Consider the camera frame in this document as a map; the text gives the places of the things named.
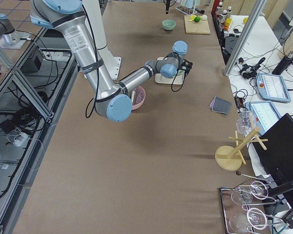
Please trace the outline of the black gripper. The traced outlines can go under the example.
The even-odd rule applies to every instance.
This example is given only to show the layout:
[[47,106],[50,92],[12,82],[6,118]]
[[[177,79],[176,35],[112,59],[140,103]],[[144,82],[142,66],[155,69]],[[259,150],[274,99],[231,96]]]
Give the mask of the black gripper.
[[182,72],[182,74],[184,74],[184,76],[187,76],[189,74],[189,72],[191,71],[192,66],[193,66],[192,62],[190,62],[186,59],[183,59],[181,65],[179,67],[179,71]]

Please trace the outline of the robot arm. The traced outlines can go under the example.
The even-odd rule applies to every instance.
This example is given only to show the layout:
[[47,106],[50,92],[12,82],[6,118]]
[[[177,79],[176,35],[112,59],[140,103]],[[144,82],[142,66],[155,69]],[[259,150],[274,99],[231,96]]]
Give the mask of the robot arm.
[[163,60],[150,60],[115,83],[86,27],[89,11],[80,0],[32,0],[30,17],[33,24],[62,33],[82,72],[95,91],[93,110],[114,122],[126,120],[132,110],[131,91],[155,74],[174,78],[179,70],[187,75],[192,62],[185,59],[188,45],[177,41]]
[[165,3],[165,6],[166,6],[165,13],[166,13],[166,15],[168,15],[169,9],[171,7],[171,0],[165,0],[164,3]]

